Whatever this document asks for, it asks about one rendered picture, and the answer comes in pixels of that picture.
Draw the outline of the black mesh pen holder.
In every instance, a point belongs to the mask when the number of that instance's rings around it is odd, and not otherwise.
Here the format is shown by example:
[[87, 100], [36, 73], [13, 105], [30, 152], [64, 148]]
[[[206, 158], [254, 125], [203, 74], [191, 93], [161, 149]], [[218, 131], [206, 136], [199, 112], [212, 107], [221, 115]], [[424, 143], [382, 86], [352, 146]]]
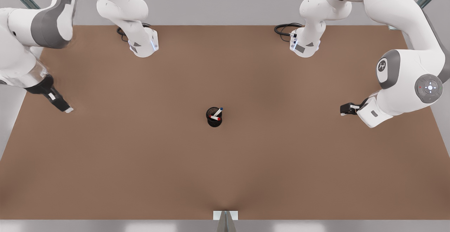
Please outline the black mesh pen holder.
[[219, 109], [220, 108], [217, 108], [217, 107], [211, 107], [211, 108], [209, 108], [207, 110], [206, 117], [207, 117], [207, 122], [208, 122], [209, 126], [211, 126], [211, 127], [218, 127], [218, 126], [221, 125], [222, 120], [216, 121], [216, 120], [212, 120], [212, 119], [209, 118], [209, 115], [214, 115], [215, 112], [217, 112], [217, 110], [219, 110]]

